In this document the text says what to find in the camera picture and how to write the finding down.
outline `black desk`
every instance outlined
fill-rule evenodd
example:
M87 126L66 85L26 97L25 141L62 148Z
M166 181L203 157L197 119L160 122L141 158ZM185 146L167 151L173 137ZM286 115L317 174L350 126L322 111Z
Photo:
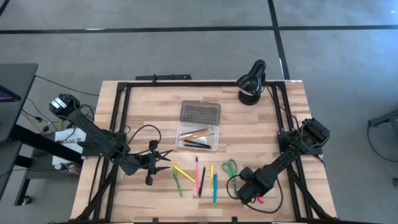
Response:
M36 63L0 64L0 85L21 97L20 101L0 103L0 175L4 174L0 177L0 198L11 175L9 171L13 169L14 165L33 170L39 170L37 167L41 167L41 169L43 167L53 169L51 163L48 164L49 157L52 155L76 162L77 164L83 163L81 154L50 140L50 138L43 137L16 124L32 87L37 67ZM22 144L28 144L51 155L34 158L20 156L19 151ZM39 176L46 175L48 173L43 172L38 174L36 172L34 174L34 172L25 171L25 177L19 189L15 205L22 205L31 179L38 179Z

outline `yellow highlighter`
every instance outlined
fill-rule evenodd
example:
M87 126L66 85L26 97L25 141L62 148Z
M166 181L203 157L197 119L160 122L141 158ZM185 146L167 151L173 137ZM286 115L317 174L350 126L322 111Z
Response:
M190 177L188 174L186 174L184 171L182 171L177 165L174 165L173 167L174 169L182 173L182 175L184 175L185 177L187 177L188 179L190 179L192 182L195 183L195 180L192 177Z
M213 165L210 165L210 177L211 177L211 192L214 192L214 170L213 170Z

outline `black pen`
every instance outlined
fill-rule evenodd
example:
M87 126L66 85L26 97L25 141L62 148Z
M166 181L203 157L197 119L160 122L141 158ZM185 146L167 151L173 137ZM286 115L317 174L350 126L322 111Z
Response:
M187 146L187 147L197 147L197 148L200 148L200 149L211 149L211 147L207 147L207 146L188 145L188 144L184 144L184 146Z
M205 181L205 172L206 172L206 167L203 167L203 172L201 173L201 182L200 182L200 188L199 188L199 197L201 196L201 190L203 188L203 182Z
M211 148L211 146L209 146L209 145L207 145L207 144L200 143L200 142L194 142L194 141L189 141L189 140L184 140L184 141L187 142L187 143L197 144L197 145L199 145L199 146Z

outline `green scissors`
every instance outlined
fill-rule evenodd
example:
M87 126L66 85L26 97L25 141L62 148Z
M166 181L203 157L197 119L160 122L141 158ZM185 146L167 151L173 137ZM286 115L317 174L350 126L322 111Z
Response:
M233 159L228 159L228 162L224 162L221 165L221 168L224 172L226 172L229 175L229 178L235 176L238 171L236 162ZM234 189L234 194L236 196L236 180L235 180L235 178L232 179L232 187Z

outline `white paper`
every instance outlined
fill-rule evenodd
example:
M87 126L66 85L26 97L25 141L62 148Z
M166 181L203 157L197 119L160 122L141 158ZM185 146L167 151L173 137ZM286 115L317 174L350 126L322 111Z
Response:
M68 138L71 133L73 132L73 128L66 129L63 131L57 131L55 133L55 141L63 141L64 139ZM84 133L80 128L76 128L75 132L65 141L62 143L63 146L68 147L76 152L81 153L83 148L77 144L79 141L84 141L86 139L86 133ZM52 157L52 165L64 163L68 164L70 161L65 159L59 158L58 156Z

